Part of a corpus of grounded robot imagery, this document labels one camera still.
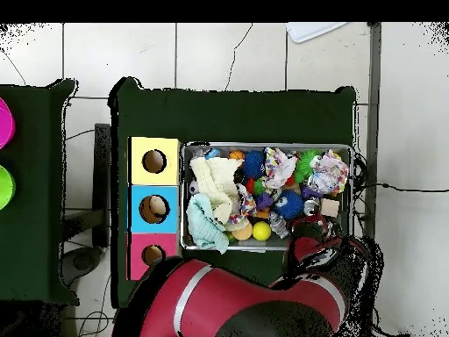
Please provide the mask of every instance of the green table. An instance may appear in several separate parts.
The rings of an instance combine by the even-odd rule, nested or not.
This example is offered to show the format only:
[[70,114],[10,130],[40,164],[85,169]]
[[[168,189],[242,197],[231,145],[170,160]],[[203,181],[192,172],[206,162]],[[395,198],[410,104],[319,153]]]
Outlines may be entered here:
[[[143,90],[139,81],[121,79],[110,93],[112,278],[114,307],[125,307],[135,282],[126,281],[126,146],[130,136],[177,138],[181,142],[353,143],[353,88],[331,92],[196,92]],[[188,251],[218,267],[268,284],[281,273],[282,252],[265,254]]]
[[16,121],[0,164],[16,180],[16,195],[0,211],[0,300],[75,304],[60,280],[62,250],[63,108],[74,80],[49,87],[0,85],[0,97]]

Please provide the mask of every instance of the circular hole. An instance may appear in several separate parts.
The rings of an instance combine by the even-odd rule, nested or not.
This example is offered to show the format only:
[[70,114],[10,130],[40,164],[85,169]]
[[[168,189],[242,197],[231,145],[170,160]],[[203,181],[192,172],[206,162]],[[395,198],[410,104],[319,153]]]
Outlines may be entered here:
[[147,172],[158,174],[167,166],[167,158],[160,150],[150,150],[142,158],[142,165]]
[[160,224],[169,212],[167,200],[160,195],[144,197],[139,205],[140,217],[148,224]]
[[146,266],[151,266],[165,259],[165,252],[160,246],[152,245],[142,251],[142,261]]

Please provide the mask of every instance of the table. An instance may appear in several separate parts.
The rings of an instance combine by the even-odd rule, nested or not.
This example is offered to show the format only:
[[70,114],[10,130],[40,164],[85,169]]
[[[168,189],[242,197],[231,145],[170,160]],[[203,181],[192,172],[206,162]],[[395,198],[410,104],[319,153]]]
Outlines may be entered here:
[[[176,138],[181,142],[281,142],[353,144],[351,87],[336,92],[202,92],[144,90],[132,77],[121,79],[108,100],[111,108],[110,179],[111,302],[126,307],[135,286],[126,280],[127,139]],[[282,252],[185,251],[185,257],[269,284],[281,273]]]

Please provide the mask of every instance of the green circle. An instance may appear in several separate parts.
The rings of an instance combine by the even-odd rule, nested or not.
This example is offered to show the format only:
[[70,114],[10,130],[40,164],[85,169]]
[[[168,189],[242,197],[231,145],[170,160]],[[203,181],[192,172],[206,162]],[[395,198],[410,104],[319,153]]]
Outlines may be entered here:
[[0,165],[0,210],[2,210],[14,196],[16,183],[11,173]]

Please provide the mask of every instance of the green spiky ball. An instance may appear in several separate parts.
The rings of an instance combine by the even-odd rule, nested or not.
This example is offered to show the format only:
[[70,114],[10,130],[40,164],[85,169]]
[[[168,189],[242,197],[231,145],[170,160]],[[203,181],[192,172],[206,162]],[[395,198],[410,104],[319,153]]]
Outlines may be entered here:
[[263,187],[262,180],[259,178],[254,183],[254,196],[258,197],[259,195],[263,194],[265,192],[265,188]]
[[303,183],[307,178],[313,175],[313,169],[310,166],[312,159],[320,155],[317,150],[307,150],[301,153],[300,158],[296,162],[295,168],[295,182]]

